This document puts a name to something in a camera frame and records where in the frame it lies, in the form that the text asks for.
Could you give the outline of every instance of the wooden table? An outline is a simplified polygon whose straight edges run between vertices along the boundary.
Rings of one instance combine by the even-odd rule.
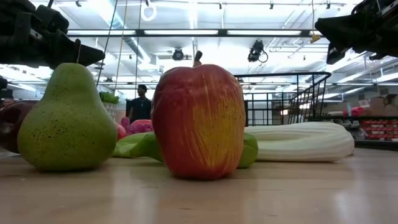
[[[1,224],[396,224],[398,153],[358,149],[336,164],[257,163],[230,178],[177,180],[150,159],[41,174],[0,159]]]

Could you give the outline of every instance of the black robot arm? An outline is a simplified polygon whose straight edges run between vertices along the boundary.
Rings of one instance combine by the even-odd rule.
[[[321,18],[315,23],[329,41],[327,64],[333,65],[353,49],[376,53],[370,59],[398,57],[398,1],[364,0],[349,16]]]
[[[49,7],[36,9],[28,0],[0,1],[0,63],[54,69],[75,62],[75,43],[66,35],[68,26],[69,22]],[[104,57],[103,51],[81,45],[78,63],[89,66]]]

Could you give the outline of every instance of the pear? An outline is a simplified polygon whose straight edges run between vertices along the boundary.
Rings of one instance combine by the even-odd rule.
[[[98,167],[112,155],[117,140],[92,74],[77,63],[63,63],[22,122],[17,144],[38,170],[58,172]]]

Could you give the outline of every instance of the person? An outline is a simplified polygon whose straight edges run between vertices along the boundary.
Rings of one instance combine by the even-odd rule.
[[[146,98],[145,94],[147,87],[145,85],[138,85],[138,98],[131,101],[131,109],[129,113],[130,123],[138,119],[150,119],[150,108],[152,102]]]
[[[14,98],[6,98],[6,99],[4,99],[4,101],[2,102],[0,110],[3,110],[6,106],[11,105],[13,103],[15,103]]]

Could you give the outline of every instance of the red apple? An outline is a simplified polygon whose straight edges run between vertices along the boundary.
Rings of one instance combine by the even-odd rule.
[[[245,119],[240,84],[217,65],[173,68],[156,86],[152,125],[177,177],[218,179],[234,171]]]

